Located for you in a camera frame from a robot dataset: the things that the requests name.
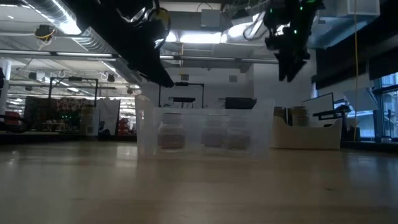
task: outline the yellow cable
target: yellow cable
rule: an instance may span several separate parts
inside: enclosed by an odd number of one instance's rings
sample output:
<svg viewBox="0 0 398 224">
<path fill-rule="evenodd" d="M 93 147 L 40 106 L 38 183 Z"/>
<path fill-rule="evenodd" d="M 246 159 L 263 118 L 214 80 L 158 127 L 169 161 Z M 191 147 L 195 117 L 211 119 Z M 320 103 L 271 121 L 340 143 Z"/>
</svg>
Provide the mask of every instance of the yellow cable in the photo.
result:
<svg viewBox="0 0 398 224">
<path fill-rule="evenodd" d="M 358 59 L 358 22 L 356 18 L 356 0 L 354 0 L 354 26 L 355 26 L 355 65 L 356 65 L 356 79 L 355 79 L 355 127 L 354 127 L 354 142 L 356 141 L 356 126 L 357 109 L 358 109 L 358 77 L 359 77 L 359 59 Z"/>
<path fill-rule="evenodd" d="M 55 29 L 51 32 L 51 34 L 47 34 L 47 35 L 44 35 L 44 36 L 37 36 L 37 35 L 35 35 L 37 38 L 39 38 L 39 39 L 43 39 L 43 38 L 47 38 L 47 37 L 50 37 L 51 35 L 53 35 L 53 33 L 55 32 Z"/>
</svg>

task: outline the red object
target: red object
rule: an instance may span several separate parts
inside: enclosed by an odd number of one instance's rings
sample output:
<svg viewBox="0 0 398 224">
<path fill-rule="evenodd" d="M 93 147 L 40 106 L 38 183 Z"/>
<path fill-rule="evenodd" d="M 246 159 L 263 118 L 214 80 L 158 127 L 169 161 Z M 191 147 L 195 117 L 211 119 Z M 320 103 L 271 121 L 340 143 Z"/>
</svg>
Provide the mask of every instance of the red object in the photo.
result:
<svg viewBox="0 0 398 224">
<path fill-rule="evenodd" d="M 12 112 L 12 111 L 6 111 L 4 115 L 12 116 L 12 117 L 15 117 L 15 118 L 20 118 L 21 117 L 21 116 L 19 116 L 18 112 Z M 14 120 L 14 119 L 6 119 L 4 122 L 6 124 L 19 125 L 19 121 L 18 120 Z"/>
</svg>

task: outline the glass jar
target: glass jar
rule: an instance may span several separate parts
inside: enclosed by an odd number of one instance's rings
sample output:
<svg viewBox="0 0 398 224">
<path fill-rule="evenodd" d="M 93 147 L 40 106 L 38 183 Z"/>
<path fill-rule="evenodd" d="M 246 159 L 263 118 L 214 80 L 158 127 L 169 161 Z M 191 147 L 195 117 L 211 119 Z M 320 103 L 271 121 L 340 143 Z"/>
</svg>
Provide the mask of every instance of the glass jar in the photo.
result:
<svg viewBox="0 0 398 224">
<path fill-rule="evenodd" d="M 162 124 L 157 135 L 157 145 L 160 149 L 176 150 L 185 146 L 185 130 L 182 126 L 182 115 L 164 113 Z"/>
<path fill-rule="evenodd" d="M 245 117 L 231 117 L 227 122 L 226 148 L 229 150 L 247 150 L 251 136 Z"/>
<path fill-rule="evenodd" d="M 226 128 L 223 117 L 209 115 L 206 119 L 205 128 L 201 133 L 201 143 L 209 148 L 222 148 L 225 142 Z"/>
</svg>

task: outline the desk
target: desk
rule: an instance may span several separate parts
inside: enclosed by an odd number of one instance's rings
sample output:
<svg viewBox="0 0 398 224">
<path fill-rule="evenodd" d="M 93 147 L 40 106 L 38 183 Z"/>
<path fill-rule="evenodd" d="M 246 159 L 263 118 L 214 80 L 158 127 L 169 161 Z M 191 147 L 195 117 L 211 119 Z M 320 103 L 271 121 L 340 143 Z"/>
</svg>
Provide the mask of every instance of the desk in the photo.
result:
<svg viewBox="0 0 398 224">
<path fill-rule="evenodd" d="M 11 147 L 0 153 L 0 223 L 398 223 L 388 154 L 137 160 L 125 142 Z"/>
</svg>

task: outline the ventilation duct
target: ventilation duct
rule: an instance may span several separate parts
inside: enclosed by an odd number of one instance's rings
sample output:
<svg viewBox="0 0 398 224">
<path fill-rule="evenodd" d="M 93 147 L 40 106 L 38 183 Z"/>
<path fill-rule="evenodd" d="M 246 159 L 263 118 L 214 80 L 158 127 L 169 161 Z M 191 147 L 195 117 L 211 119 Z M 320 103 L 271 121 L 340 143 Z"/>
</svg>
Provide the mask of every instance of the ventilation duct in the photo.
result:
<svg viewBox="0 0 398 224">
<path fill-rule="evenodd" d="M 76 25 L 76 16 L 61 0 L 23 0 L 28 6 L 51 22 L 56 28 L 70 35 L 84 35 L 90 38 L 73 38 L 73 40 L 89 52 L 116 54 L 115 50 L 106 43 L 93 29 L 88 28 L 81 33 Z M 115 68 L 129 83 L 140 84 L 141 77 L 131 71 L 124 60 L 105 62 Z"/>
</svg>

